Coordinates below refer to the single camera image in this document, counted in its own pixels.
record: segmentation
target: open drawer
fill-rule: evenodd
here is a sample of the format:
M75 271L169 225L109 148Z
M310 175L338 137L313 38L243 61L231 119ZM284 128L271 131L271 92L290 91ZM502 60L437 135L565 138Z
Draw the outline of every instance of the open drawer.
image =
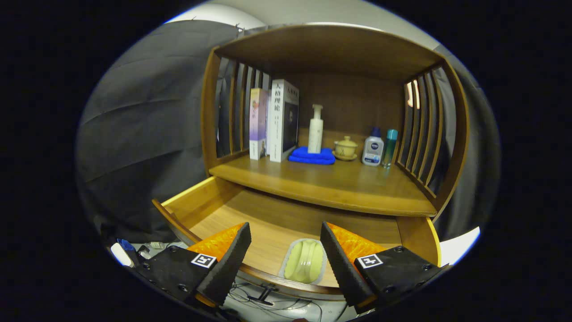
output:
M428 217L367 214L295 201L212 176L155 206L182 241L193 244L238 223L249 222L252 243L238 276L253 284L274 284L277 292L317 300L344 300L329 262L319 285L278 277L290 244L320 239L327 221L385 248L403 245L440 266L440 247Z

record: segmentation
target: bottle cap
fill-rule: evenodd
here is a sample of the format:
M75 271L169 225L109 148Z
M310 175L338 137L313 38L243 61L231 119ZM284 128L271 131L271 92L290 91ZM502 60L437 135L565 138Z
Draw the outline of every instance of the bottle cap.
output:
M397 130L395 129L388 129L387 130L387 139L388 140L397 140Z
M377 136L378 138L381 138L382 132L379 127L374 127L374 129L371 130L371 136Z

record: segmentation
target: white book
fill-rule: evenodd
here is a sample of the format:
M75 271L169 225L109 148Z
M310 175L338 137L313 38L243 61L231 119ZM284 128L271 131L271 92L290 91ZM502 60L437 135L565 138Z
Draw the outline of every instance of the white book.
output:
M298 142L298 89L286 80L272 81L271 104L268 106L267 145L270 161L282 162Z

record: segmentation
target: plastic container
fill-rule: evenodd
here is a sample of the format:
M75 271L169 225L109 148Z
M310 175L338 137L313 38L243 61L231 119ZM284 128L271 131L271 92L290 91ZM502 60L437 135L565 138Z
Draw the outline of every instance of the plastic container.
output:
M391 166L391 159L393 159L393 153L395 152L396 142L397 142L397 130L395 129L387 130L386 146L383 149L383 156L382 156L382 166L384 168L389 168Z
M378 166L382 162L383 140L379 127L374 127L371 136L363 146L362 163L368 166Z
M321 152L321 138L324 130L324 120L320 119L320 112L324 108L322 105L313 104L314 118L310 120L308 153Z

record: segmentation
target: lotion bottle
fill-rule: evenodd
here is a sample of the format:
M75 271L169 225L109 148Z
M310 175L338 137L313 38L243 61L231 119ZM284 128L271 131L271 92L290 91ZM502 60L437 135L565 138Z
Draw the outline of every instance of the lotion bottle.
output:
M312 104L314 109L314 118L310 120L310 129L308 137L308 153L321 152L321 137L324 131L324 120L320 119L322 105Z
M383 140L379 127L374 127L371 136L363 146L362 162L368 166L378 166L382 162Z

